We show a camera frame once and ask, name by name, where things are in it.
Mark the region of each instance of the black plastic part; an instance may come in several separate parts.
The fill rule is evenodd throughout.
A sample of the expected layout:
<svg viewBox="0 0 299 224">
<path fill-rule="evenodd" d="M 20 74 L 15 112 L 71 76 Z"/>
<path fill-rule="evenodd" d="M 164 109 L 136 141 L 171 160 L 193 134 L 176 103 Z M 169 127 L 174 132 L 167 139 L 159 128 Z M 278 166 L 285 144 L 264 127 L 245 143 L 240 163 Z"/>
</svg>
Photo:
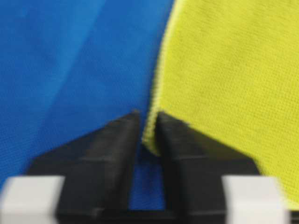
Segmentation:
<svg viewBox="0 0 299 224">
<path fill-rule="evenodd" d="M 225 223 L 223 175 L 259 175 L 253 160 L 160 112 L 156 141 L 162 156 L 167 209 L 186 223 Z"/>
<path fill-rule="evenodd" d="M 256 174 L 254 162 L 159 113 L 168 210 L 128 210 L 139 115 L 134 112 L 34 159 L 28 175 L 64 175 L 57 209 L 60 224 L 225 223 L 222 174 Z M 299 224 L 299 212 L 292 212 Z"/>
<path fill-rule="evenodd" d="M 133 112 L 36 157 L 26 174 L 65 176 L 57 215 L 95 218 L 104 209 L 125 210 L 139 132 Z"/>
</svg>

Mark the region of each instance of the fabric texture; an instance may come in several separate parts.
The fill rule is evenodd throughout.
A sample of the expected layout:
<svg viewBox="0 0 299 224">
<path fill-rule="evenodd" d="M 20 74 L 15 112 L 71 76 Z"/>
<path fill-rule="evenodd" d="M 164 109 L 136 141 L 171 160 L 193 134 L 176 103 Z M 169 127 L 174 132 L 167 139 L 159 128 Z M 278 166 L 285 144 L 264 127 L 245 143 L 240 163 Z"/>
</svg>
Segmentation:
<svg viewBox="0 0 299 224">
<path fill-rule="evenodd" d="M 0 186 L 29 160 L 133 109 L 146 118 L 172 0 L 0 1 Z M 164 207 L 139 148 L 130 207 Z"/>
<path fill-rule="evenodd" d="M 299 209 L 299 2 L 177 0 L 143 142 L 164 110 L 252 156 Z"/>
</svg>

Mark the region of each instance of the yellow towel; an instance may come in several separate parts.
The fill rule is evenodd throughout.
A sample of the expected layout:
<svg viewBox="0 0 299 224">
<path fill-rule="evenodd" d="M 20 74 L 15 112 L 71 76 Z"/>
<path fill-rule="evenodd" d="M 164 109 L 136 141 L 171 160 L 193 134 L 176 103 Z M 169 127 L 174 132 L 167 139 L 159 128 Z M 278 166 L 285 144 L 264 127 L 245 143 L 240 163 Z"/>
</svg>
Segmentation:
<svg viewBox="0 0 299 224">
<path fill-rule="evenodd" d="M 158 110 L 256 159 L 299 209 L 299 1 L 177 0 L 143 142 Z"/>
</svg>

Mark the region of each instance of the yellow cloth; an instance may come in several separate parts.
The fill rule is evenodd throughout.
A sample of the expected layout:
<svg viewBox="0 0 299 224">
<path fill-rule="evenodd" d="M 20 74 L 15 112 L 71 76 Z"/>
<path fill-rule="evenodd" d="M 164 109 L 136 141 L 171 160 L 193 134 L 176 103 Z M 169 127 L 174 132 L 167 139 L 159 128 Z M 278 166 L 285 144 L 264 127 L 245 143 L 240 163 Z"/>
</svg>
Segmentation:
<svg viewBox="0 0 299 224">
<path fill-rule="evenodd" d="M 299 209 L 299 1 L 177 0 L 143 142 L 158 110 L 256 159 Z"/>
</svg>

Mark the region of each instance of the blue fabric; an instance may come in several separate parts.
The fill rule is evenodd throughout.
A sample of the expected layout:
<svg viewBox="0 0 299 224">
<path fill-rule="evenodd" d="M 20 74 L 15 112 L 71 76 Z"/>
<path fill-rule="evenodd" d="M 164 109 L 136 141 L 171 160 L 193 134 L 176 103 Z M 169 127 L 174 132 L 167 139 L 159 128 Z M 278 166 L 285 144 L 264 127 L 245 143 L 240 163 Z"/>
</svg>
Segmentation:
<svg viewBox="0 0 299 224">
<path fill-rule="evenodd" d="M 30 158 L 150 99 L 172 0 L 0 1 L 0 186 Z M 139 149 L 132 209 L 164 207 L 159 159 Z"/>
</svg>

